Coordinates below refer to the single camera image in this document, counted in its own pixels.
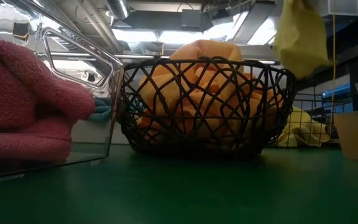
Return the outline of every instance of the clear plastic container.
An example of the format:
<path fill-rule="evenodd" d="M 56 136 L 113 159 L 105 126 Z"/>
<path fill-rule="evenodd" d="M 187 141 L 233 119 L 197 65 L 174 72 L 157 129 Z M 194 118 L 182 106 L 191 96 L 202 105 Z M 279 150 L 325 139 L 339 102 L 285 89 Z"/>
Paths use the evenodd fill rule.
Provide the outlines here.
<path fill-rule="evenodd" d="M 122 66 L 37 4 L 1 1 L 0 176 L 107 157 Z"/>

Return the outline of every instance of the black wire basket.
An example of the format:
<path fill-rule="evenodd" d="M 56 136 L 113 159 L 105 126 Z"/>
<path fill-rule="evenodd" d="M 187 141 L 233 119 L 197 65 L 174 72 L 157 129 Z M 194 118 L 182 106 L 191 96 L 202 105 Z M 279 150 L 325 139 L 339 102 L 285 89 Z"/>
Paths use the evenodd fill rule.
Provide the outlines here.
<path fill-rule="evenodd" d="M 153 80 L 152 75 L 158 67 L 170 72 L 172 77 L 166 83 Z M 197 80 L 189 80 L 186 72 L 196 67 L 201 67 L 202 72 Z M 207 68 L 212 68 L 214 75 L 207 85 L 201 85 Z M 253 75 L 246 77 L 240 72 L 243 68 Z M 282 132 L 295 97 L 294 74 L 255 60 L 161 58 L 128 64 L 125 72 L 127 79 L 121 87 L 121 108 L 117 118 L 122 133 L 135 151 L 156 155 L 248 157 L 260 154 Z M 225 82 L 219 89 L 211 90 L 218 75 L 225 77 Z M 139 86 L 136 80 L 144 76 L 145 81 Z M 155 91 L 154 99 L 149 103 L 141 96 L 147 83 Z M 174 104 L 163 95 L 169 84 L 178 87 L 179 97 Z M 222 92 L 229 87 L 234 91 L 222 97 Z M 202 95 L 200 101 L 195 102 L 194 92 Z M 252 99 L 256 93 L 261 97 L 257 105 Z M 183 112 L 184 101 L 193 116 Z M 163 114 L 157 114 L 157 103 L 164 108 Z M 148 125 L 139 125 L 140 119 L 147 119 Z"/>

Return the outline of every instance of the blue object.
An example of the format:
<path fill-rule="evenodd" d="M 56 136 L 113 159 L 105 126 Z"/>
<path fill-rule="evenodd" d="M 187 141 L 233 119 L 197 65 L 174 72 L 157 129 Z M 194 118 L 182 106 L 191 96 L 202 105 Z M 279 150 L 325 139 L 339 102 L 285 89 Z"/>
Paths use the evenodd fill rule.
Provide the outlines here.
<path fill-rule="evenodd" d="M 97 122 L 108 121 L 111 118 L 111 99 L 95 98 L 94 103 L 95 109 L 88 120 Z"/>

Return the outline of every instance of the wire basket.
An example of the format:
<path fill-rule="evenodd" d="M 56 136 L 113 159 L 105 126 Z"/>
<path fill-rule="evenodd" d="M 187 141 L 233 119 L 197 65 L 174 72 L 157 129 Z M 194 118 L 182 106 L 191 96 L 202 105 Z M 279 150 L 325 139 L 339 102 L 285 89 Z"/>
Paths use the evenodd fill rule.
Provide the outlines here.
<path fill-rule="evenodd" d="M 296 94 L 293 111 L 288 117 L 287 127 L 271 145 L 278 148 L 341 148 L 333 115 L 352 111 L 352 102 L 348 99 L 327 100 L 320 94 Z M 297 145 L 291 138 L 296 136 Z"/>
<path fill-rule="evenodd" d="M 158 66 L 165 67 L 172 75 L 163 85 L 152 79 Z M 193 82 L 187 79 L 185 73 L 200 66 L 203 70 L 198 79 Z M 201 86 L 206 68 L 213 68 L 216 72 L 206 86 Z M 243 68 L 257 75 L 248 79 L 240 72 Z M 138 152 L 201 157 L 260 154 L 286 125 L 295 97 L 294 74 L 255 60 L 233 62 L 222 57 L 202 57 L 198 60 L 161 58 L 128 64 L 125 71 L 129 78 L 121 88 L 118 121 L 129 144 Z M 146 83 L 150 82 L 155 87 L 154 100 L 149 104 L 140 94 L 145 83 L 139 86 L 139 82 L 135 82 L 142 74 Z M 212 80 L 218 75 L 226 77 L 225 82 L 218 90 L 212 91 Z M 167 102 L 171 99 L 165 98 L 162 92 L 171 83 L 178 86 L 180 97 L 169 106 Z M 220 93 L 229 87 L 235 90 L 229 96 L 221 97 Z M 191 95 L 195 91 L 202 95 L 198 103 Z M 272 97 L 267 97 L 268 92 L 273 93 Z M 253 107 L 251 96 L 255 93 L 260 93 L 262 99 Z M 193 116 L 183 113 L 184 101 L 190 102 Z M 164 115 L 156 114 L 155 105 L 158 102 L 165 109 Z M 140 126 L 138 120 L 146 118 L 149 125 Z M 185 128 L 185 124 L 190 124 L 190 128 Z"/>

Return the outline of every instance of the yellow rope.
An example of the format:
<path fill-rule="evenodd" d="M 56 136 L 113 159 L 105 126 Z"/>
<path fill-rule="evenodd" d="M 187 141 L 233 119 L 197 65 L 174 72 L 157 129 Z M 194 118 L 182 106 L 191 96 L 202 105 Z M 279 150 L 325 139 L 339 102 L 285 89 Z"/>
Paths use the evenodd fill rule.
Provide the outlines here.
<path fill-rule="evenodd" d="M 334 74 L 333 74 L 333 95 L 331 96 L 331 124 L 329 127 L 329 138 L 331 139 L 331 132 L 333 130 L 334 123 L 334 91 L 335 91 L 335 77 L 336 77 L 336 29 L 335 29 L 335 12 L 336 12 L 336 0 L 334 0 L 333 7 L 333 60 L 334 60 Z"/>

